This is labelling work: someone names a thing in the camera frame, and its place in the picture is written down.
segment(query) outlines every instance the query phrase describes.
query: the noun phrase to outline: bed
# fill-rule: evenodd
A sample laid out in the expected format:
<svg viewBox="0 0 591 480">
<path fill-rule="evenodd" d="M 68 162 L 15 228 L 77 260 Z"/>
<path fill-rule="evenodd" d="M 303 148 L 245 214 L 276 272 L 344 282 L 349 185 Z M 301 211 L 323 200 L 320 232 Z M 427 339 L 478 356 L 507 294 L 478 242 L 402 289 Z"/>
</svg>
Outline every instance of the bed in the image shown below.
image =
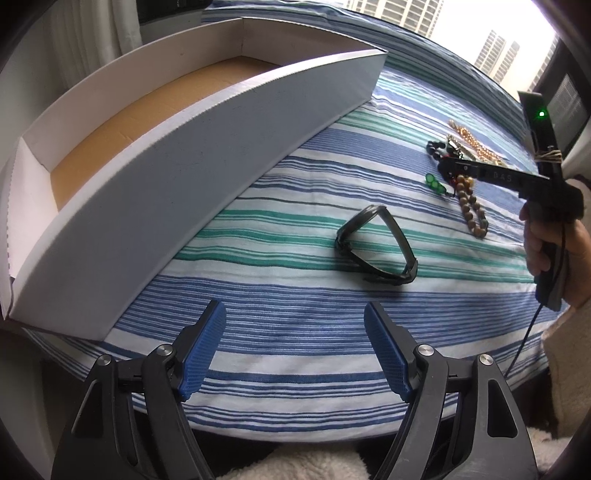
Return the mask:
<svg viewBox="0 0 591 480">
<path fill-rule="evenodd" d="M 286 442 L 392 433 L 406 405 L 389 390 L 365 334 L 367 301 L 379 300 L 397 323 L 442 354 L 469 358 L 486 351 L 501 369 L 537 307 L 521 245 L 522 201 L 477 183 L 490 227 L 484 241 L 474 238 L 457 202 L 425 183 L 426 173 L 437 174 L 427 141 L 453 133 L 453 119 L 509 165 L 528 171 L 534 165 L 518 140 L 525 130 L 517 103 L 466 62 L 375 19 L 298 4 L 217 1 L 203 21 L 262 16 L 369 36 L 390 52 L 371 101 L 220 212 L 144 288 L 103 342 L 28 334 L 83 379 L 103 353 L 135 358 L 171 342 L 218 299 L 228 311 L 227 327 L 201 390 L 185 403 L 195 428 Z M 455 69 L 480 92 L 435 79 L 424 58 L 411 61 L 399 48 L 408 42 L 422 42 L 421 52 L 446 59 L 441 71 Z M 371 203 L 387 205 L 414 250 L 418 276 L 409 285 L 370 283 L 335 252 L 337 229 Z M 385 227 L 375 225 L 367 235 L 369 255 L 403 263 Z M 512 370 L 512 386 L 546 367 L 540 336 L 553 320 L 552 312 L 541 312 Z M 445 415 L 454 402 L 450 395 Z M 141 395 L 134 403 L 145 409 Z"/>
</svg>

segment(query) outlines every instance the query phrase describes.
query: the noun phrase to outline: human hand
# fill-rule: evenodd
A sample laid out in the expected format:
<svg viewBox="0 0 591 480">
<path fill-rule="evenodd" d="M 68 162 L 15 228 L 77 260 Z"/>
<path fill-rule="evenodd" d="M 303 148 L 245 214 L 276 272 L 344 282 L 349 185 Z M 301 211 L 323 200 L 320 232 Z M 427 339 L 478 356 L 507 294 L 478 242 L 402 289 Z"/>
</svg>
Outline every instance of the human hand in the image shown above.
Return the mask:
<svg viewBox="0 0 591 480">
<path fill-rule="evenodd" d="M 527 269 L 533 276 L 548 271 L 550 259 L 541 251 L 542 243 L 549 242 L 561 247 L 562 224 L 530 221 L 527 203 L 519 212 L 519 219 L 525 221 L 523 237 Z M 569 305 L 579 308 L 591 298 L 591 236 L 580 220 L 565 223 L 564 233 L 570 262 L 563 298 Z"/>
</svg>

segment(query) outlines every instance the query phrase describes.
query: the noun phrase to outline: high-rise building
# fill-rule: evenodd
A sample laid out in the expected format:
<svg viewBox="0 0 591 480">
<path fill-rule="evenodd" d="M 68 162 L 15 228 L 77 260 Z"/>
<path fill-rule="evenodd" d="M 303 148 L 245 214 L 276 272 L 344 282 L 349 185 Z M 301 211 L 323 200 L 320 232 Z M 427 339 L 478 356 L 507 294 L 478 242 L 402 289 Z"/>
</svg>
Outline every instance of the high-rise building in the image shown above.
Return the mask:
<svg viewBox="0 0 591 480">
<path fill-rule="evenodd" d="M 346 7 L 431 37 L 443 0 L 348 0 Z"/>
<path fill-rule="evenodd" d="M 529 88 L 530 92 L 535 88 L 536 85 L 538 85 L 540 78 L 542 78 L 542 74 L 544 73 L 544 70 L 546 69 L 546 67 L 550 63 L 550 60 L 552 59 L 552 56 L 554 55 L 554 51 L 556 50 L 556 47 L 558 46 L 559 40 L 560 40 L 560 37 L 557 34 L 554 34 L 554 40 L 552 40 L 552 45 L 550 45 L 550 49 L 548 50 L 548 54 L 546 55 L 546 58 L 544 59 L 544 63 L 542 63 L 542 66 L 538 70 L 538 73 L 535 75 L 534 80 L 531 82 L 531 85 Z"/>
<path fill-rule="evenodd" d="M 488 38 L 484 42 L 476 63 L 474 66 L 479 69 L 482 73 L 490 75 L 492 69 L 495 67 L 496 62 L 499 61 L 503 48 L 505 48 L 506 40 L 497 35 L 494 30 L 488 34 Z"/>
<path fill-rule="evenodd" d="M 499 65 L 499 68 L 496 70 L 495 76 L 492 78 L 495 82 L 501 83 L 503 81 L 513 60 L 515 60 L 515 57 L 517 56 L 517 52 L 519 52 L 519 44 L 514 41 L 509 47 L 509 50 L 505 52 L 505 57 L 503 58 L 501 65 Z"/>
</svg>

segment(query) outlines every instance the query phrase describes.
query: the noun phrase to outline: finger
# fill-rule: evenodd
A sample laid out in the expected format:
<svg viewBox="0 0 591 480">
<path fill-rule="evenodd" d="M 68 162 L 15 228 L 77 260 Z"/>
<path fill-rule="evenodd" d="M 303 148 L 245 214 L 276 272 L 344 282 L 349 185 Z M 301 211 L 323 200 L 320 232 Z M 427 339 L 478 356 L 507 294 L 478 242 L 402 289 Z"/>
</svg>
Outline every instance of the finger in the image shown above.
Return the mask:
<svg viewBox="0 0 591 480">
<path fill-rule="evenodd" d="M 525 221 L 530 219 L 530 210 L 527 208 L 527 202 L 524 203 L 523 207 L 519 211 L 519 220 Z"/>
<path fill-rule="evenodd" d="M 523 246 L 526 251 L 539 252 L 542 250 L 542 240 L 536 237 L 529 227 L 529 222 L 526 222 L 523 230 Z"/>
<path fill-rule="evenodd" d="M 527 263 L 527 268 L 530 272 L 532 272 L 532 270 L 534 271 L 538 271 L 538 274 L 540 271 L 542 272 L 546 272 L 550 269 L 551 267 L 551 263 L 550 263 L 550 259 L 548 258 L 548 255 L 546 255 L 543 252 L 527 252 L 527 256 L 526 256 L 526 263 Z"/>
<path fill-rule="evenodd" d="M 542 273 L 540 268 L 537 265 L 532 265 L 529 260 L 527 261 L 527 270 L 532 274 L 532 276 L 537 277 Z"/>
<path fill-rule="evenodd" d="M 564 225 L 564 236 L 566 250 L 581 254 L 589 248 L 589 234 L 579 220 L 575 223 L 558 222 L 531 222 L 530 230 L 534 236 L 544 242 L 562 246 L 562 229 Z"/>
</svg>

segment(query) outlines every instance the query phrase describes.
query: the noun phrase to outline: black sunglasses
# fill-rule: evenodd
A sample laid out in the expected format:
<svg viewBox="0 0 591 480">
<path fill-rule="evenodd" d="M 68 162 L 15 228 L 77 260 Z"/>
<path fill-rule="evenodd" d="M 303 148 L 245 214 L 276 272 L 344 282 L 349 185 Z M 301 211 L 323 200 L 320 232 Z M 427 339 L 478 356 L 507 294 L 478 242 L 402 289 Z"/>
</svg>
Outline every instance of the black sunglasses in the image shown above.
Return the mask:
<svg viewBox="0 0 591 480">
<path fill-rule="evenodd" d="M 398 246 L 404 255 L 407 264 L 401 274 L 386 272 L 380 268 L 374 267 L 353 252 L 351 244 L 347 241 L 352 233 L 359 230 L 366 223 L 369 223 L 376 215 L 379 215 L 390 232 L 392 232 L 392 235 L 398 242 Z M 385 205 L 369 205 L 339 228 L 336 232 L 335 248 L 341 255 L 350 258 L 367 273 L 384 278 L 390 284 L 404 285 L 412 282 L 417 276 L 418 261 L 413 254 L 413 249 L 410 248 L 410 244 L 404 236 L 404 233 L 396 223 L 396 220 L 394 220 L 394 217 L 390 215 L 390 212 Z"/>
</svg>

